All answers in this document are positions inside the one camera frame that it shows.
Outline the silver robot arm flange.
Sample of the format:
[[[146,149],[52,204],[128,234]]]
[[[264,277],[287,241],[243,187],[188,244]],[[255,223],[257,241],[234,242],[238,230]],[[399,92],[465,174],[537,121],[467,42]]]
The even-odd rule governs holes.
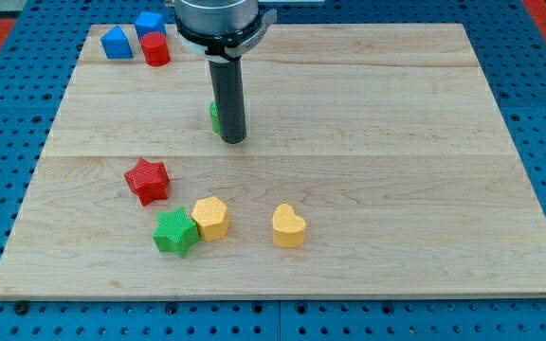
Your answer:
[[[262,11],[258,0],[174,0],[181,44],[213,63],[239,60],[277,22],[277,11]]]

